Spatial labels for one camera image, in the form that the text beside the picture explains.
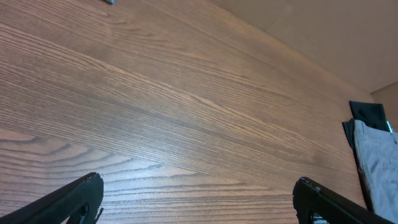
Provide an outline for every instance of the small object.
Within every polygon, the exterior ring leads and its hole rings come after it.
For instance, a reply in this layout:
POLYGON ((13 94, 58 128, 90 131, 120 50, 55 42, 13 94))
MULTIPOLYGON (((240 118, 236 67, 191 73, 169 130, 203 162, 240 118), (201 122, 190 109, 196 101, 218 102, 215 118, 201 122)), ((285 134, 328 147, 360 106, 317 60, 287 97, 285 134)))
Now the small object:
POLYGON ((113 4, 114 3, 114 0, 104 0, 104 1, 106 1, 108 4, 113 4))
POLYGON ((393 128, 390 125, 390 122, 387 121, 388 128, 390 129, 390 133, 395 133, 393 128))

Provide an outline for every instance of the folded clothes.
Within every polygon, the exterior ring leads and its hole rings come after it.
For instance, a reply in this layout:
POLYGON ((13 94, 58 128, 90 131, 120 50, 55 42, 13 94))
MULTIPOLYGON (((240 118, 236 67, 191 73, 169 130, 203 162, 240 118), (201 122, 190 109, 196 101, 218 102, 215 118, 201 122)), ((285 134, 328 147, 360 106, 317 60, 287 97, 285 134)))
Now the folded clothes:
POLYGON ((374 213, 398 223, 398 134, 354 122, 354 153, 374 213))
POLYGON ((355 161, 358 167, 359 180, 361 182, 361 188, 366 206, 368 210, 374 211, 372 200, 369 193, 370 190, 368 189, 368 186, 364 182, 364 173, 358 164, 359 162, 355 149, 354 124, 355 120, 360 120, 363 121, 363 123, 370 128, 379 129, 381 131, 388 131, 389 128, 387 125, 386 114, 384 113, 383 105, 380 103, 361 103, 361 102, 350 101, 349 107, 351 108, 353 119, 347 122, 343 122, 343 128, 349 146, 351 146, 354 152, 355 161))

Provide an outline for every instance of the beige wall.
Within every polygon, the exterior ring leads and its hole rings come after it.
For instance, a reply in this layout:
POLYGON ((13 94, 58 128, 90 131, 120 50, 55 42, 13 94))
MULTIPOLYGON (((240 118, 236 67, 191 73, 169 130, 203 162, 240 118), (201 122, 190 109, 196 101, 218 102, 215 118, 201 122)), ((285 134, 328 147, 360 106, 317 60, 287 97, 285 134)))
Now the beige wall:
POLYGON ((395 132, 398 132, 398 82, 372 93, 374 102, 382 103, 395 132))
POLYGON ((398 81, 398 1, 212 1, 369 93, 398 81))

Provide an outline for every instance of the gray fabric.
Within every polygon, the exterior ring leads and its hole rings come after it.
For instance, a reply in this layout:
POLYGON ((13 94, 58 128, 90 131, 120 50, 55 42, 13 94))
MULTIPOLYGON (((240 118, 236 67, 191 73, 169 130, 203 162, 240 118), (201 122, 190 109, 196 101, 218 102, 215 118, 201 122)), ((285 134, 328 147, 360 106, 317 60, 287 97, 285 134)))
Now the gray fabric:
POLYGON ((398 134, 355 121, 359 169, 370 191, 374 213, 398 223, 398 134))

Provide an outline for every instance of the wood grain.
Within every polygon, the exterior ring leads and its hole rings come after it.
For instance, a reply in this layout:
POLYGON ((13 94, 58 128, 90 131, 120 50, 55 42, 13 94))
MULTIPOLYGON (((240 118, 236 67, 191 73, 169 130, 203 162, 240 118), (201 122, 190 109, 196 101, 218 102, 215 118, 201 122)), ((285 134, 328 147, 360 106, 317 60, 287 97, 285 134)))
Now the wood grain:
POLYGON ((0 129, 0 216, 89 173, 98 223, 297 223, 290 192, 0 129))
POLYGON ((398 81, 396 1, 211 2, 368 93, 398 81))
POLYGON ((215 5, 0 5, 3 128, 364 205, 341 122, 370 95, 215 5))

